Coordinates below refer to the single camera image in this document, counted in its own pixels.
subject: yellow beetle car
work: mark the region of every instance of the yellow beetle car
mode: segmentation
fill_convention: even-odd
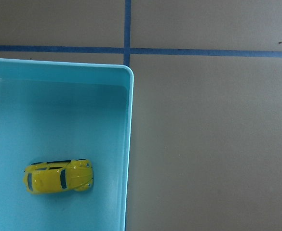
[[[93,167],[87,159],[33,163],[25,168],[23,182],[32,194],[84,191],[93,185]]]

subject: blue tape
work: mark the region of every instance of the blue tape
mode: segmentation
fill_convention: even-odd
[[[125,28],[124,28],[124,52],[123,64],[130,65],[130,36],[131,36],[131,0],[125,1]]]
[[[205,55],[205,56],[239,56],[239,57],[276,57],[276,58],[282,58],[282,51],[234,51],[234,50],[131,48],[130,53],[131,54]]]
[[[0,46],[0,51],[123,54],[119,47]]]

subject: yellow toy car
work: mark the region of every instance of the yellow toy car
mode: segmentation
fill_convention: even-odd
[[[93,185],[92,163],[86,159],[33,163],[25,168],[23,182],[32,194],[84,191]]]

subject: blue plastic bin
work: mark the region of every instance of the blue plastic bin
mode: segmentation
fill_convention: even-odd
[[[123,65],[0,59],[0,231],[124,230],[132,95]],[[80,158],[90,190],[26,191],[30,163]]]

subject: gray surface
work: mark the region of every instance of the gray surface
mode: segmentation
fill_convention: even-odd
[[[0,52],[0,58],[45,60],[92,64],[122,64],[122,54],[54,53],[54,52]]]
[[[122,47],[124,0],[0,0],[0,45]]]
[[[133,55],[127,230],[282,230],[282,59]]]
[[[132,47],[282,51],[282,1],[140,0]]]

